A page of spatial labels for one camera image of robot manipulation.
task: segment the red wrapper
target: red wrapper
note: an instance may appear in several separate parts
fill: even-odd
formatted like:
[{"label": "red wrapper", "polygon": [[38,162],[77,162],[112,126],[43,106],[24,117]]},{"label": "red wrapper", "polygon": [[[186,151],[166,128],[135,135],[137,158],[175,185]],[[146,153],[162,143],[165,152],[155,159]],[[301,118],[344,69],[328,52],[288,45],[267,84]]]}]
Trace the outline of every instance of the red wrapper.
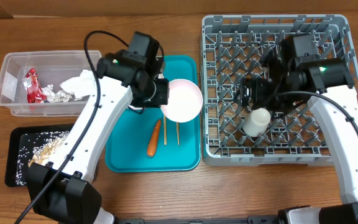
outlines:
[{"label": "red wrapper", "polygon": [[43,103],[47,99],[47,96],[42,94],[37,71],[34,68],[27,72],[23,82],[24,88],[27,90],[27,101],[29,103]]}]

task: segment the white plastic cup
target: white plastic cup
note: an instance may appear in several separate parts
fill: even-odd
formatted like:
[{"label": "white plastic cup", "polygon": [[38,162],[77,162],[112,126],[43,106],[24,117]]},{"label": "white plastic cup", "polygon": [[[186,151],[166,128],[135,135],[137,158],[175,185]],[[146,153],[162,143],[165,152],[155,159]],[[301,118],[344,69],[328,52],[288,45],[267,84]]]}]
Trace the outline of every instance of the white plastic cup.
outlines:
[{"label": "white plastic cup", "polygon": [[251,111],[246,118],[246,123],[242,127],[244,132],[252,137],[263,134],[270,122],[270,113],[265,108]]}]

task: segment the black base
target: black base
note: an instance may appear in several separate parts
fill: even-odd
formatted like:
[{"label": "black base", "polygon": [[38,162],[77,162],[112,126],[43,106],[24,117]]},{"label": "black base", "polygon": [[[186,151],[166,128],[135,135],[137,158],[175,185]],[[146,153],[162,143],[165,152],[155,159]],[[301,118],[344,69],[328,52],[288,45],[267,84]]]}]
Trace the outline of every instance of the black base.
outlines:
[{"label": "black base", "polygon": [[171,219],[143,220],[141,218],[120,219],[117,224],[273,224],[277,215],[254,215],[248,218],[207,218],[207,219]]},{"label": "black base", "polygon": [[[31,201],[45,187],[56,170],[32,164],[26,178]],[[34,212],[66,224],[92,224],[98,216],[102,196],[81,180],[82,174],[58,174],[47,192],[33,206]]]}]

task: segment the plastic dish rack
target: plastic dish rack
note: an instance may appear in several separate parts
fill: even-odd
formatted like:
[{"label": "plastic dish rack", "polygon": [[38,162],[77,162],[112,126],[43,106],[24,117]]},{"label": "plastic dish rack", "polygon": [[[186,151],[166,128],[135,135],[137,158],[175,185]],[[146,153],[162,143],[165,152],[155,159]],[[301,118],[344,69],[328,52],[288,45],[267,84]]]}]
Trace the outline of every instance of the plastic dish rack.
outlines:
[{"label": "plastic dish rack", "polygon": [[233,102],[245,77],[264,78],[259,59],[293,34],[307,33],[321,58],[345,60],[357,83],[358,65],[342,15],[206,16],[202,24],[203,160],[211,166],[332,165],[324,136],[307,106],[270,122],[252,138],[241,129],[247,113]]}]

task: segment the wood grain surface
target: wood grain surface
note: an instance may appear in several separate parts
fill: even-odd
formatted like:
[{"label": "wood grain surface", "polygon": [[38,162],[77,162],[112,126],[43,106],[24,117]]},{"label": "wood grain surface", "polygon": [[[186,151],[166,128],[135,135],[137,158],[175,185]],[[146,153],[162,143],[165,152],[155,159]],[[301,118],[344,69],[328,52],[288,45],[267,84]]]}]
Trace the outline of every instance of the wood grain surface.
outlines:
[{"label": "wood grain surface", "polygon": [[[358,11],[343,14],[349,20],[358,58]],[[127,41],[135,30],[145,32],[163,45],[166,55],[189,55],[198,63],[202,18],[198,15],[0,20],[0,69],[9,52],[80,50],[91,30],[107,30]],[[89,48],[105,54],[121,49],[122,45],[110,37],[96,35],[91,38]],[[30,202],[25,187],[9,188],[4,184],[11,131],[16,127],[74,121],[75,118],[14,117],[0,106],[0,223],[13,223]],[[121,218],[246,217],[276,214],[278,209],[296,205],[324,207],[341,203],[333,167],[208,167],[201,161],[189,172],[117,174],[106,167],[102,153],[94,186],[103,196],[104,209]],[[54,222],[31,211],[23,223]]]}]

